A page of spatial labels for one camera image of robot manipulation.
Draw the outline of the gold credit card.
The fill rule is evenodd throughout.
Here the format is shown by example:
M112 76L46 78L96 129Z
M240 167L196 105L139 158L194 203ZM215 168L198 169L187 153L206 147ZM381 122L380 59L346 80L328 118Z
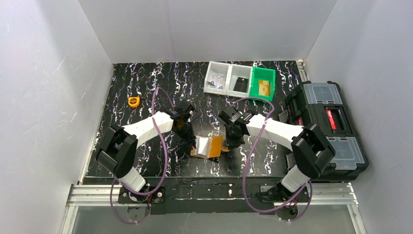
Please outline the gold credit card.
M258 89L258 94L260 96L266 96L268 97L270 94L269 91L269 81L267 80L259 80L259 89Z

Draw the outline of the orange leather card holder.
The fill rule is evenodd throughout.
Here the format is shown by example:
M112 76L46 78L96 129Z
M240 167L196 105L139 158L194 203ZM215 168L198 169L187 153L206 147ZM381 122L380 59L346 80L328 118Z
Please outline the orange leather card holder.
M197 136L195 140L195 148L192 148L190 155L203 159L220 157L222 152L230 151L229 148L224 145L223 140L223 136Z

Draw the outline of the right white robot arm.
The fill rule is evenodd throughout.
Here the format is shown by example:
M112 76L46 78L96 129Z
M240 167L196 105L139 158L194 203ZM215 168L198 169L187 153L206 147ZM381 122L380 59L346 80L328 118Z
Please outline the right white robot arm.
M317 124L306 126L282 123L252 111L244 113L230 106L219 112L225 123L225 134L229 148L244 143L244 136L263 137L289 149L295 165L279 182L282 191L295 192L311 179L317 179L336 151Z

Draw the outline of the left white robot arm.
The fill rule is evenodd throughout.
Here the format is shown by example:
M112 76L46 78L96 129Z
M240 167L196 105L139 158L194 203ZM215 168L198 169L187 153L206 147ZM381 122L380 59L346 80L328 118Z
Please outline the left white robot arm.
M184 145L189 144L195 148L196 137L190 120L195 112L195 107L185 101L135 124L123 127L112 125L102 136L95 159L131 193L151 195L160 188L166 176L161 176L159 184L152 191L142 191L146 181L133 166L137 148L148 140L162 138L163 133L171 131L175 132Z

